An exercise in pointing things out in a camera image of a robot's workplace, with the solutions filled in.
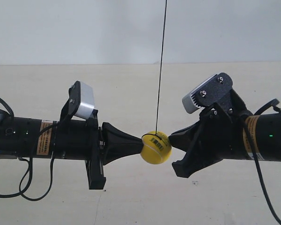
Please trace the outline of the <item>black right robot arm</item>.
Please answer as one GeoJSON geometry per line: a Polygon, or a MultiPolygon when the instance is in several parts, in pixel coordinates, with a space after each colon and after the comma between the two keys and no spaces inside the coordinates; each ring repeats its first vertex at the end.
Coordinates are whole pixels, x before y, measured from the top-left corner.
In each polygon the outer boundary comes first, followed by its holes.
{"type": "Polygon", "coordinates": [[[219,105],[205,108],[193,125],[169,136],[171,145],[185,152],[172,163],[178,177],[224,159],[281,162],[281,108],[273,99],[251,114],[248,110],[225,113],[219,105]]]}

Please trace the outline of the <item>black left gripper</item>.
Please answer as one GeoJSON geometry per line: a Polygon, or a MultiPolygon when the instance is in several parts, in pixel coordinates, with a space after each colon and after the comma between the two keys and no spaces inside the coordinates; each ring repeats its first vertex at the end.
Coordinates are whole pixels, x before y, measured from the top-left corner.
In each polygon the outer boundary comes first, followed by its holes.
{"type": "Polygon", "coordinates": [[[142,140],[125,133],[108,122],[102,123],[104,148],[100,156],[98,110],[86,120],[70,120],[60,124],[56,130],[54,156],[57,159],[82,160],[85,162],[89,189],[103,189],[106,183],[103,165],[117,159],[140,154],[142,140]]]}

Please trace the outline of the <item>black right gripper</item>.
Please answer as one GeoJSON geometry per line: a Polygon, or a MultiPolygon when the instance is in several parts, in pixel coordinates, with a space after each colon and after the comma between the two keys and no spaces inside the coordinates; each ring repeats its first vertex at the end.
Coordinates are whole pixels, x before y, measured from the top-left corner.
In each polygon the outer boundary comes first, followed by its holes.
{"type": "Polygon", "coordinates": [[[231,101],[228,107],[213,103],[200,113],[200,120],[169,136],[174,148],[187,152],[172,163],[175,174],[189,178],[192,174],[223,159],[250,160],[243,143],[241,119],[251,112],[243,101],[231,101]]]}

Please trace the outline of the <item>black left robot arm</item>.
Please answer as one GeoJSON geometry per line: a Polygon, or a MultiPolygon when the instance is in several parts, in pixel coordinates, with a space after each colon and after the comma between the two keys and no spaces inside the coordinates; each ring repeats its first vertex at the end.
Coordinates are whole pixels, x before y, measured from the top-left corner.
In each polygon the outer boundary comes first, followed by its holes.
{"type": "Polygon", "coordinates": [[[0,159],[51,158],[85,162],[89,189],[103,189],[104,166],[114,160],[140,154],[142,140],[115,128],[98,124],[97,111],[87,120],[11,118],[0,109],[0,159]]]}

